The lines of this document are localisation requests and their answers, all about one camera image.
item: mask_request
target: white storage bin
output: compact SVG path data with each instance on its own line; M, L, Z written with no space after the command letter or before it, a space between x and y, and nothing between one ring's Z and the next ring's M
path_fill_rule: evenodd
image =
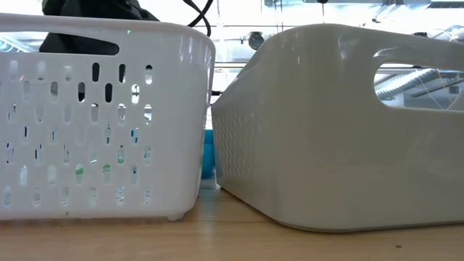
M217 181L286 225L464 220L464 112L387 107L385 62L464 71L464 45L343 25L268 39L212 106Z
M215 60L208 37L160 22L15 14L0 15L0 31L120 48L115 56L0 53L1 220L174 220L193 207Z

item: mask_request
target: storage bin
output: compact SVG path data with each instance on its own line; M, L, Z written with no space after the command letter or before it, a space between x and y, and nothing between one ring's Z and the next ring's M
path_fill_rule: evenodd
M386 62L464 71L464 45L343 25L269 38L212 105L217 182L280 223L359 231L464 220L464 107L387 107Z
M176 220L193 207L215 61L208 37L161 22L15 14L0 15L0 31L120 49L0 53L1 220Z

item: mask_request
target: blue object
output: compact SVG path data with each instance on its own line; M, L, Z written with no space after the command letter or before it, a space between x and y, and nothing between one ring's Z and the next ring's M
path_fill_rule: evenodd
M204 132L202 179L212 178L212 168L215 166L215 145L212 130Z

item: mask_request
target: basket foot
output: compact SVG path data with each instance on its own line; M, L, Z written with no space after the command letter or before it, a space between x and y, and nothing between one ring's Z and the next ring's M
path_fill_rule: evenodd
M173 215L169 215L167 217L167 219L171 222L173 221L179 221L180 219L183 218L183 213L178 213L178 214L173 214Z

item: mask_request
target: wooden table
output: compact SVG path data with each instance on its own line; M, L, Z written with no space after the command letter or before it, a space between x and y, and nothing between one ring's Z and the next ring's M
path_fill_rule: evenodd
M283 227L225 191L204 189L181 222L0 224L0 260L464 260L464 226L353 234Z

